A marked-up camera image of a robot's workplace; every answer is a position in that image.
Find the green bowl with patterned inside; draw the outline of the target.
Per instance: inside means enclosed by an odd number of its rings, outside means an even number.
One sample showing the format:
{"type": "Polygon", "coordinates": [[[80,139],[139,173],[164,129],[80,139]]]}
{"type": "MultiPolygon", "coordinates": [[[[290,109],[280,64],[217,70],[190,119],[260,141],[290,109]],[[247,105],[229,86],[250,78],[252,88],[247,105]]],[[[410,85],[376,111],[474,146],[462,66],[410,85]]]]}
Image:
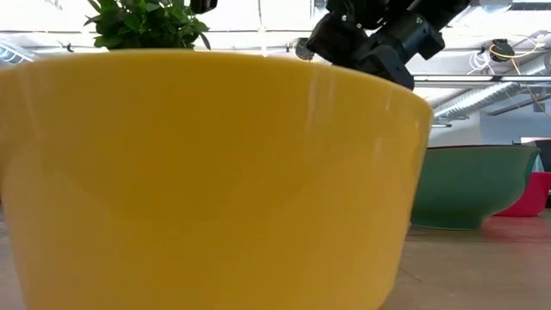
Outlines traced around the green bowl with patterned inside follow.
{"type": "Polygon", "coordinates": [[[411,224],[477,230],[525,191],[540,150],[535,146],[429,147],[415,195],[411,224]]]}

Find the red mini bowl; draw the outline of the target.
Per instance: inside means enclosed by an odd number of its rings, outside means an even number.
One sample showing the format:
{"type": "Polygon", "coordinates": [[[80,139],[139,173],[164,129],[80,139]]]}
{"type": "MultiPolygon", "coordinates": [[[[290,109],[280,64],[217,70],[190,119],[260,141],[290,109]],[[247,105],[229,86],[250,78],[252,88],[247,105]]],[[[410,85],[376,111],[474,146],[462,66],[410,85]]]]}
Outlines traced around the red mini bowl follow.
{"type": "Polygon", "coordinates": [[[537,217],[546,207],[549,190],[551,172],[532,172],[521,198],[497,216],[537,217]]]}

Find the yellow mini bowl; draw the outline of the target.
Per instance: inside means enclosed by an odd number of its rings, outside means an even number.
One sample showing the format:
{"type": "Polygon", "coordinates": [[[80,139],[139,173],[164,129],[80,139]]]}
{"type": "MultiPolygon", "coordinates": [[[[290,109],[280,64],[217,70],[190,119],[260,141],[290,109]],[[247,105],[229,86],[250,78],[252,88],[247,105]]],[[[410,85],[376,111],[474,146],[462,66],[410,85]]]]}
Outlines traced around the yellow mini bowl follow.
{"type": "Polygon", "coordinates": [[[336,66],[183,49],[0,69],[27,310],[378,310],[432,124],[336,66]]]}

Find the green leafy plant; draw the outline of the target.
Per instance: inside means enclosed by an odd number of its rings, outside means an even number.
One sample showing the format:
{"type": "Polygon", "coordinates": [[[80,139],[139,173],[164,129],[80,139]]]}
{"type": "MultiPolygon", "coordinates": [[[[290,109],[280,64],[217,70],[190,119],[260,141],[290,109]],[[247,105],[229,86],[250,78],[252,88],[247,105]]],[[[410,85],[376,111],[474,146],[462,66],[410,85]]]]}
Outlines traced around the green leafy plant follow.
{"type": "Polygon", "coordinates": [[[111,50],[182,48],[193,50],[195,42],[210,43],[209,27],[189,7],[189,0],[87,0],[96,15],[95,47],[111,50]]]}

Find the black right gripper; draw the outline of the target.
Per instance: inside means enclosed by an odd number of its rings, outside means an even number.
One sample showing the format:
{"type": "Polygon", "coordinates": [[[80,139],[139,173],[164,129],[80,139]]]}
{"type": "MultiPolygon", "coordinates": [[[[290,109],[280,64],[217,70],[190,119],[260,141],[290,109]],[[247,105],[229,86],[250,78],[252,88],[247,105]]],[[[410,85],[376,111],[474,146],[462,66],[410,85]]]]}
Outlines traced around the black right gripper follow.
{"type": "Polygon", "coordinates": [[[414,78],[392,45],[376,42],[346,15],[326,14],[315,26],[307,49],[331,64],[414,89],[414,78]]]}

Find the silver ventilation duct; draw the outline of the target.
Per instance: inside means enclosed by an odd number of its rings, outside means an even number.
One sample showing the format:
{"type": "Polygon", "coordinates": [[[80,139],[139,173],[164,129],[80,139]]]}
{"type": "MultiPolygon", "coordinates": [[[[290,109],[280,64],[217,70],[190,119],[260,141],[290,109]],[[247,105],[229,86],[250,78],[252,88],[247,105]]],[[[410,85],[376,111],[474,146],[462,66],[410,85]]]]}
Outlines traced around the silver ventilation duct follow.
{"type": "Polygon", "coordinates": [[[484,89],[470,90],[434,108],[434,116],[437,119],[454,119],[458,116],[469,115],[506,99],[508,95],[515,95],[520,89],[520,83],[505,82],[484,89]]]}

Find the round black ceiling fixture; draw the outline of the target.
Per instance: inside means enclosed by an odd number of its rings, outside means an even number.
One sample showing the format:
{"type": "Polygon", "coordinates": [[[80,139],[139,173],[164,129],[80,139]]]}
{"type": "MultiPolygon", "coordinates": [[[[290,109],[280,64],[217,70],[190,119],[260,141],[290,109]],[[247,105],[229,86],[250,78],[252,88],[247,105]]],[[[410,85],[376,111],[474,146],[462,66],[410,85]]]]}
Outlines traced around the round black ceiling fixture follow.
{"type": "Polygon", "coordinates": [[[310,51],[306,46],[307,42],[308,38],[298,38],[296,43],[294,44],[294,52],[299,59],[304,61],[311,61],[313,59],[314,53],[310,51]]]}
{"type": "Polygon", "coordinates": [[[515,51],[507,39],[493,39],[488,48],[491,60],[495,62],[507,62],[515,56],[515,51]]]}

